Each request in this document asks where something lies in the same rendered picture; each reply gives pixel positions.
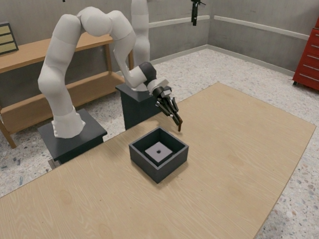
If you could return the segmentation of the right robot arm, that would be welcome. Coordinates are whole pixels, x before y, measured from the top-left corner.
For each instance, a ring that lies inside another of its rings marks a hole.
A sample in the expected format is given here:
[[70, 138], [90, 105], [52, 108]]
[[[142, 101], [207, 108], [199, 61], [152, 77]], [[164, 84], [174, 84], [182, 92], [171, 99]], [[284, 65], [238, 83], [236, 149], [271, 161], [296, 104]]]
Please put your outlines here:
[[55, 137], [72, 138], [78, 135], [86, 124], [76, 113], [64, 81], [77, 43], [85, 32], [95, 37], [111, 35], [115, 45], [113, 52], [128, 87], [135, 89], [144, 83], [149, 95], [152, 95], [155, 88], [164, 88], [169, 83], [166, 77], [157, 79], [157, 71], [150, 62], [128, 70], [125, 60], [135, 46], [136, 35], [120, 11], [105, 14], [98, 8], [85, 7], [75, 16], [64, 14], [53, 31], [38, 78], [39, 89], [53, 112]]

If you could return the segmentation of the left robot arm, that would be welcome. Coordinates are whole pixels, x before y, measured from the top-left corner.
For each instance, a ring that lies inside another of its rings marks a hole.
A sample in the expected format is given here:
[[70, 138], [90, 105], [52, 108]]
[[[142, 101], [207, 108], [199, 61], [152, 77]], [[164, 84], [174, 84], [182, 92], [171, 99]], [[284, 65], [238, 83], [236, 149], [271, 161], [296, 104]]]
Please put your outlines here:
[[[131, 16], [132, 28], [136, 35], [134, 49], [135, 68], [144, 62], [150, 62], [150, 43], [149, 43], [149, 11], [148, 3], [161, 0], [132, 0]], [[147, 91], [146, 85], [140, 84], [133, 91]]]

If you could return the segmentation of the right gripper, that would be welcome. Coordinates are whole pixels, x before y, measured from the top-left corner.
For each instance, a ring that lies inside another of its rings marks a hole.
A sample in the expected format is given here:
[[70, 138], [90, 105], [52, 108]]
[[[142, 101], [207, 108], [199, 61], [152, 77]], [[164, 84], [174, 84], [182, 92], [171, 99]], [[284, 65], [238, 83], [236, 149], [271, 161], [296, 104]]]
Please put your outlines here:
[[[170, 96], [162, 98], [160, 93], [165, 90], [163, 87], [157, 87], [153, 90], [152, 95], [157, 100], [156, 107], [159, 108], [166, 116], [169, 116], [174, 120], [176, 125], [179, 125], [180, 116], [178, 115], [178, 107], [175, 102], [175, 97], [171, 98]], [[171, 102], [172, 104], [171, 104]]]

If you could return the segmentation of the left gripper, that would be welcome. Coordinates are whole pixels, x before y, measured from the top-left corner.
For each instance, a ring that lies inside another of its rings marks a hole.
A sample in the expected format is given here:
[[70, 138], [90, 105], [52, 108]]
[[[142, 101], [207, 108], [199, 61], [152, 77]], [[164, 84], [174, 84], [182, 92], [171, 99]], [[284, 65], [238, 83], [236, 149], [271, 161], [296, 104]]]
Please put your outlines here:
[[192, 16], [191, 16], [191, 22], [193, 22], [193, 26], [196, 26], [197, 22], [197, 11], [198, 11], [198, 3], [200, 0], [191, 0], [193, 2], [192, 4]]

